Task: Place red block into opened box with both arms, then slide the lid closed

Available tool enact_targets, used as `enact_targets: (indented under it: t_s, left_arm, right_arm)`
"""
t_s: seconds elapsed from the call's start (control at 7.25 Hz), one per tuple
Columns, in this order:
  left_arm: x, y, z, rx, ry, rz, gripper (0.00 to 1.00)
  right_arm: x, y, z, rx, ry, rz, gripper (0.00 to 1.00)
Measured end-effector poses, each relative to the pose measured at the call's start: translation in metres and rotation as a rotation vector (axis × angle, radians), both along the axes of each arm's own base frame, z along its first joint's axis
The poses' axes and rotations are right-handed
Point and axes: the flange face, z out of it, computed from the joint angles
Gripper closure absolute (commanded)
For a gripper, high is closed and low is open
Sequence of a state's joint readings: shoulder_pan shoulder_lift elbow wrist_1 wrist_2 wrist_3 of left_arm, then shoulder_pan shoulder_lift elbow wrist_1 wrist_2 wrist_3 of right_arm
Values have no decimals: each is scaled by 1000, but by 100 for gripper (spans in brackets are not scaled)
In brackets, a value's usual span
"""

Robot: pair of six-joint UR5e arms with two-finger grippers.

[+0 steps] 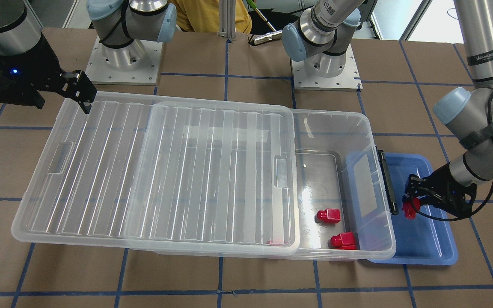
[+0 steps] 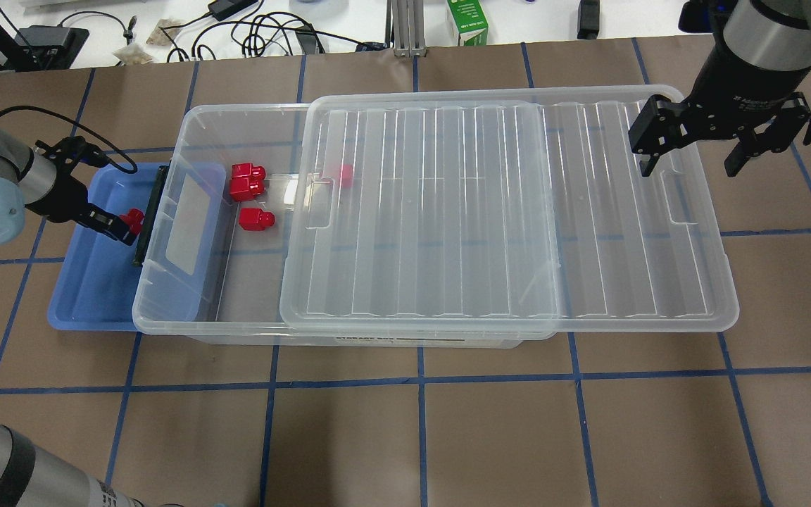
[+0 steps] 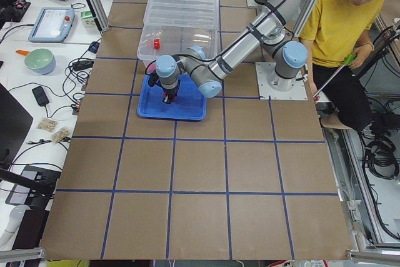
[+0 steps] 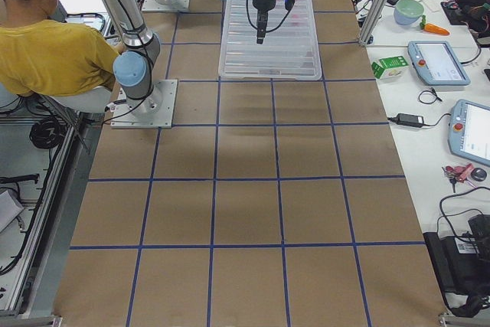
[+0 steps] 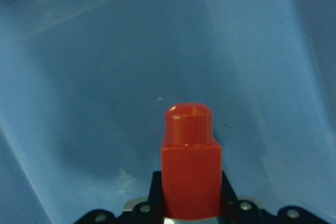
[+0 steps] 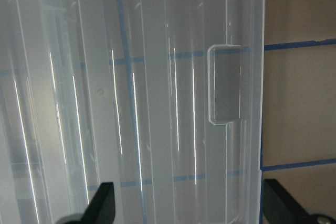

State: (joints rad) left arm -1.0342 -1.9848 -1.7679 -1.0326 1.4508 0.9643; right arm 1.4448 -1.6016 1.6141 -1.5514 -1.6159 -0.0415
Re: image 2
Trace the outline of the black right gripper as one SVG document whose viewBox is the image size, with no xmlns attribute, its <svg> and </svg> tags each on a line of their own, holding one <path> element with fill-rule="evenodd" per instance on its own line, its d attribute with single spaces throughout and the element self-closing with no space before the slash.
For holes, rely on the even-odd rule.
<svg viewBox="0 0 811 507">
<path fill-rule="evenodd" d="M 685 99 L 652 95 L 631 123 L 629 144 L 641 157 L 641 176 L 651 176 L 662 155 L 698 141 L 738 142 L 724 161 L 728 177 L 752 158 L 782 153 L 802 129 L 810 144 L 811 106 L 798 91 L 810 70 L 757 67 L 715 43 Z"/>
</svg>

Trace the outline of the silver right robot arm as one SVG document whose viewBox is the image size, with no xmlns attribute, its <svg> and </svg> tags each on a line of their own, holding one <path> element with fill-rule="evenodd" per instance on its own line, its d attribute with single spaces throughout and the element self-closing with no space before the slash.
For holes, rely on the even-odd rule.
<svg viewBox="0 0 811 507">
<path fill-rule="evenodd" d="M 811 144 L 811 1 L 688 1 L 679 29 L 711 33 L 715 45 L 685 99 L 651 96 L 629 128 L 643 176 L 704 140 L 737 140 L 724 162 L 730 177 L 799 132 Z"/>
</svg>

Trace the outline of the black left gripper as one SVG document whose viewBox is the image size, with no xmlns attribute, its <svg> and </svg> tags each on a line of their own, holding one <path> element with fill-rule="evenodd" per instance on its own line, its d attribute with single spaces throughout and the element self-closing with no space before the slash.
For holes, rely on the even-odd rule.
<svg viewBox="0 0 811 507">
<path fill-rule="evenodd" d="M 36 141 L 33 154 L 33 164 L 25 171 L 25 181 L 29 182 L 32 175 L 42 176 L 44 169 L 54 170 L 54 179 L 39 198 L 25 204 L 26 209 L 52 223 L 73 221 L 125 245 L 135 243 L 138 235 L 130 233 L 119 215 L 89 202 L 87 186 L 72 175 L 80 163 L 97 169 L 111 163 L 99 146 L 83 136 L 68 136 L 54 146 Z"/>
</svg>

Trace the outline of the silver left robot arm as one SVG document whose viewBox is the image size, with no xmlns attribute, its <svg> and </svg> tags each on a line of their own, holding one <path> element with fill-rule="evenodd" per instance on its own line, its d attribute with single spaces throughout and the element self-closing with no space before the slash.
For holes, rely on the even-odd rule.
<svg viewBox="0 0 811 507">
<path fill-rule="evenodd" d="M 16 107 L 0 111 L 0 118 Z M 144 228 L 144 213 L 133 208 L 112 214 L 88 199 L 87 186 L 73 176 L 79 164 L 96 169 L 113 165 L 115 145 L 88 128 L 49 146 L 29 146 L 0 129 L 0 244 L 25 228 L 31 211 L 52 223 L 74 222 L 120 243 L 134 244 Z"/>
</svg>

